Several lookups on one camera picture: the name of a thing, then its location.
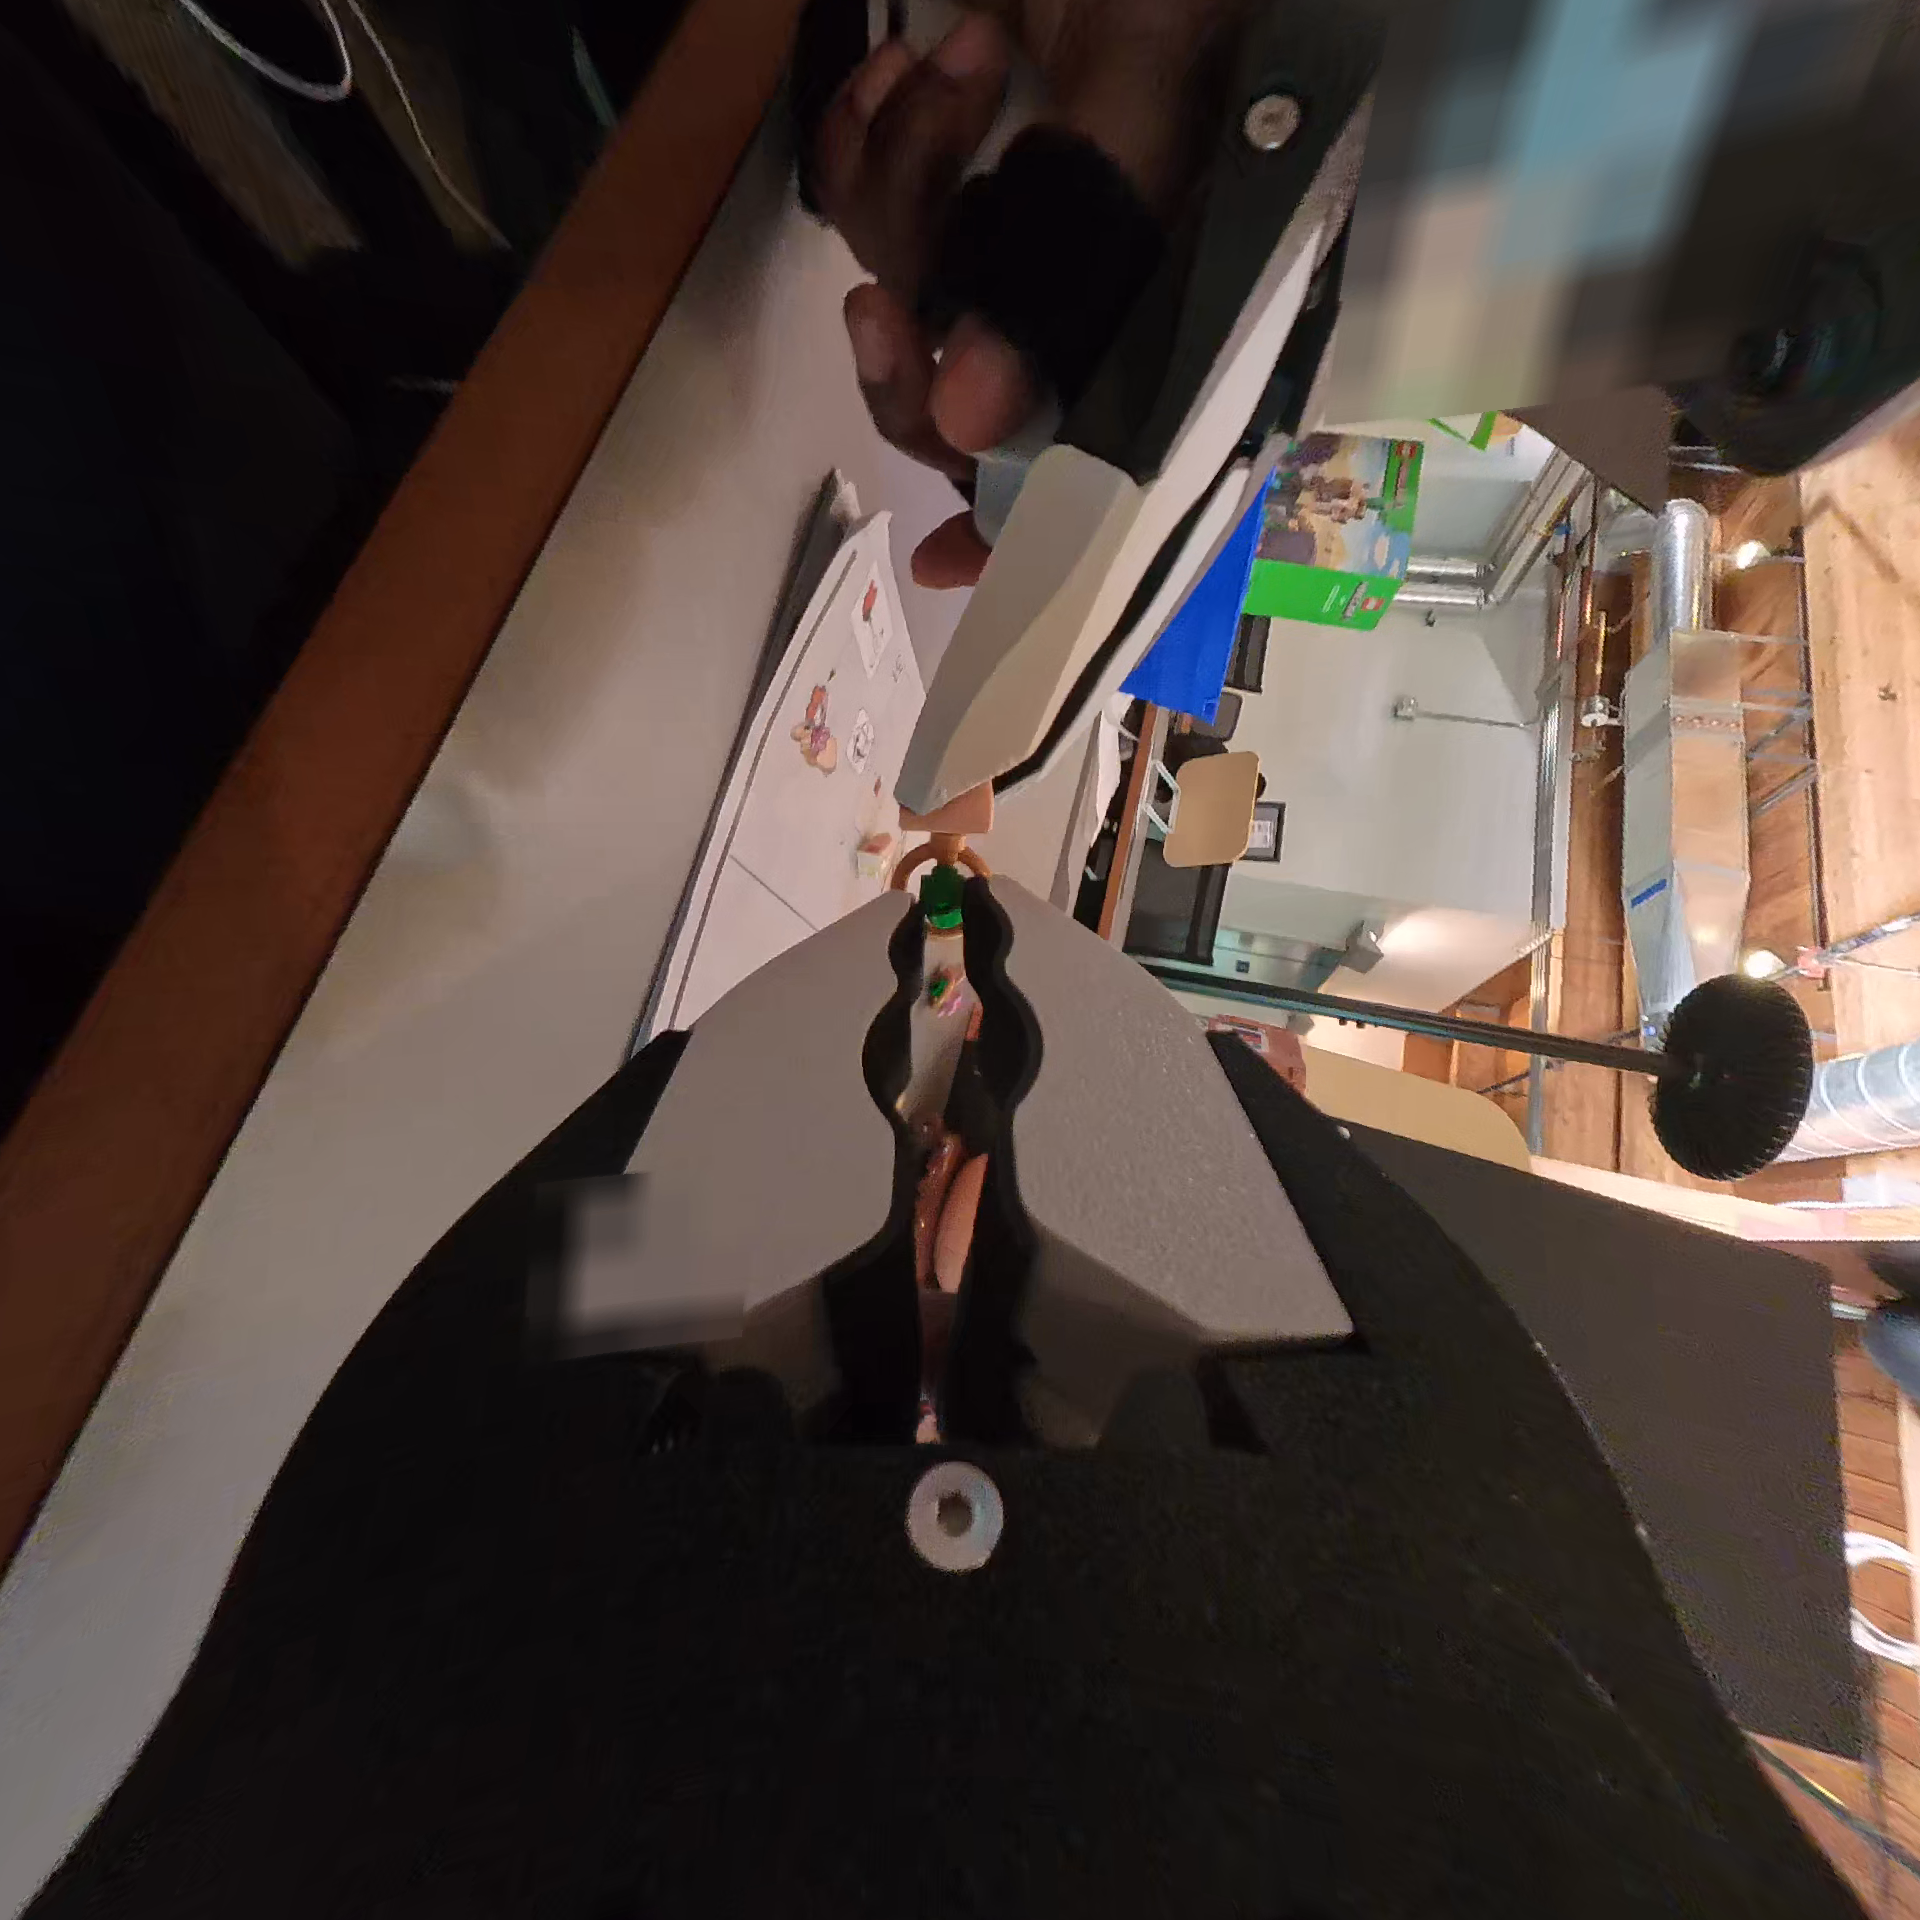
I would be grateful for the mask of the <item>blue plastic bin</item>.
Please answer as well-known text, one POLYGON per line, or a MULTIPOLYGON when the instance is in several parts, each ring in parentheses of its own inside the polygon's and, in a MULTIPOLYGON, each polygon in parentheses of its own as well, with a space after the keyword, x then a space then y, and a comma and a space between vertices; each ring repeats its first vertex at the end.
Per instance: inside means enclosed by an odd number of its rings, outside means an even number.
POLYGON ((1265 506, 1274 476, 1262 481, 1204 577, 1188 591, 1167 631, 1120 683, 1127 699, 1140 699, 1199 723, 1217 721, 1250 590, 1265 506))

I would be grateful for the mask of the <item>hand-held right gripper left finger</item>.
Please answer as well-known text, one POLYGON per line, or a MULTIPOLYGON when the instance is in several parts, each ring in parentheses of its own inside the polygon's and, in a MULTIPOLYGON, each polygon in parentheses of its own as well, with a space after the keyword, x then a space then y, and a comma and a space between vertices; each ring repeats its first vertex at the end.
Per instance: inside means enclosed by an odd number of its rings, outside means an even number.
POLYGON ((916 1405, 914 1151, 897 1113, 921 935, 882 897, 689 1031, 628 1162, 628 1346, 916 1405))

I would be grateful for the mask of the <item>green toy set box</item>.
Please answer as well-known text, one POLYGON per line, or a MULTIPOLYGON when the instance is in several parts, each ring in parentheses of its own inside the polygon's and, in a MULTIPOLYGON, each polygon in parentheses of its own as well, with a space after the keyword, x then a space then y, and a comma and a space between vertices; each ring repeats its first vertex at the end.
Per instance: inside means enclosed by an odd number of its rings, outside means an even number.
POLYGON ((1407 577, 1425 444, 1315 431, 1267 485, 1242 610, 1367 633, 1407 577))

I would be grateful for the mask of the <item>grey desk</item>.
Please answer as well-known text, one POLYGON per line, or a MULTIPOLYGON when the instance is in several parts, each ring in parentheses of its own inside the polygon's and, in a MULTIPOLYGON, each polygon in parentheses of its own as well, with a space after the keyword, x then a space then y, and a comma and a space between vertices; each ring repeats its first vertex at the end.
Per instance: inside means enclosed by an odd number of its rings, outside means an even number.
POLYGON ((780 95, 721 186, 196 1212, 135 1260, 140 1315, 89 1364, 4 1581, 4 1916, 153 1732, 356 1338, 625 1063, 828 474, 889 511, 898 567, 961 507, 857 396, 857 268, 801 207, 780 95))

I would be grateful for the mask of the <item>silver air duct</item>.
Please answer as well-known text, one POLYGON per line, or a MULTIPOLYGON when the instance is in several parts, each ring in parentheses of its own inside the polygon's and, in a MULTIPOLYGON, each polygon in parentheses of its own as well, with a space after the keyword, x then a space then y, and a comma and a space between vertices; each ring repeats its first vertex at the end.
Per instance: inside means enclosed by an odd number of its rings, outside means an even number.
POLYGON ((1744 662, 1715 626, 1713 517, 1664 506, 1649 554, 1649 643, 1623 679, 1623 932, 1640 1031, 1736 974, 1748 902, 1744 662))

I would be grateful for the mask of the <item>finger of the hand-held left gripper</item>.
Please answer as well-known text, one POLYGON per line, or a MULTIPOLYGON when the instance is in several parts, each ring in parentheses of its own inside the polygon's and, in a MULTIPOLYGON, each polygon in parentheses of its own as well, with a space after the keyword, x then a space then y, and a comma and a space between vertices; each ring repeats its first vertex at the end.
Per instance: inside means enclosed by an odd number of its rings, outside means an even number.
POLYGON ((995 796, 1006 798, 1040 779, 1066 751, 1066 743, 1098 718, 1204 580, 1257 502, 1279 460, 1281 435, 1246 439, 1234 447, 1234 460, 1214 481, 1212 492, 1168 532, 1126 607, 1096 629, 1098 646, 1056 701, 1040 745, 995 777, 995 796))
POLYGON ((930 814, 1040 745, 1098 626, 1234 460, 1330 230, 1288 226, 1158 474, 1135 478, 1067 444, 1027 468, 908 743, 904 809, 930 814))

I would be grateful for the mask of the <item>tan chair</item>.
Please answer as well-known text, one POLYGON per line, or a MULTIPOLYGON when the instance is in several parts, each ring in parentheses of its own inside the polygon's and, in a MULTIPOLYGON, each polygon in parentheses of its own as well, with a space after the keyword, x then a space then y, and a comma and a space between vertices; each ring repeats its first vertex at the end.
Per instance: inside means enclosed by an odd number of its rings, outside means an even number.
POLYGON ((1172 775, 1172 805, 1162 837, 1163 861, 1172 870, 1236 865, 1254 841, 1262 779, 1256 751, 1186 758, 1172 775))

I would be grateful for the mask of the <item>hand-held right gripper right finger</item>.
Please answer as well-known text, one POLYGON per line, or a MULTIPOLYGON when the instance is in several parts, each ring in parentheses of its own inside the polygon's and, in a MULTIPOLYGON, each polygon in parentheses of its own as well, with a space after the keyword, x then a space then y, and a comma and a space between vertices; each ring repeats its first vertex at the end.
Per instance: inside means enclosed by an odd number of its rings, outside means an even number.
POLYGON ((1200 1021, 1023 884, 967 889, 993 1143, 956 1305, 959 1405, 1115 1405, 1354 1319, 1200 1021))

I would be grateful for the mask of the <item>black round fixture on rod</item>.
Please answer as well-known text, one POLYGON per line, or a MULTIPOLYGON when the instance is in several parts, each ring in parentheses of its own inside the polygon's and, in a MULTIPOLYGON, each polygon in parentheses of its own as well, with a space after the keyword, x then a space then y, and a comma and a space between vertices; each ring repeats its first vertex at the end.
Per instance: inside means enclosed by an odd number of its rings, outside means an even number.
POLYGON ((1775 1165, 1809 1115, 1816 1044, 1802 1003, 1784 988, 1721 977, 1682 997, 1655 1031, 1651 1063, 1625 1033, 1618 967, 1601 965, 1588 994, 1562 989, 1554 950, 1518 957, 1412 1027, 1350 1020, 1330 1007, 1279 1003, 1250 977, 1212 979, 1148 961, 1199 1015, 1279 1061, 1297 1043, 1304 1087, 1337 1118, 1433 1145, 1483 1149, 1548 1167, 1586 1167, 1706 1191, 1775 1165), (1539 1054, 1531 1021, 1599 1015, 1576 1033, 1607 1058, 1539 1054))

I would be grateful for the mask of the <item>person's left hand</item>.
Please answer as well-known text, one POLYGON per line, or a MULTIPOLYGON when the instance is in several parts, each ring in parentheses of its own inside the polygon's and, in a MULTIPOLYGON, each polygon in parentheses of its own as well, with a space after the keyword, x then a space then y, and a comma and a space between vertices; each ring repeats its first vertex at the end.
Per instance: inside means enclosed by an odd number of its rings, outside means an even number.
POLYGON ((801 190, 863 282, 844 315, 880 436, 976 501, 979 457, 1067 405, 1210 158, 1254 4, 956 4, 822 100, 801 190))

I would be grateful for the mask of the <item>open building instruction booklet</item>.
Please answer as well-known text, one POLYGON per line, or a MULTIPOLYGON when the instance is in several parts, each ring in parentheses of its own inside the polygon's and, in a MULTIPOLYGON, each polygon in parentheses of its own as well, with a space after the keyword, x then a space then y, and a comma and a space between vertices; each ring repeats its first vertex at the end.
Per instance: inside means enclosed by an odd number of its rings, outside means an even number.
POLYGON ((628 1054, 879 898, 863 834, 891 833, 897 865, 916 839, 897 781, 926 687, 891 522, 841 471, 811 499, 628 1054))

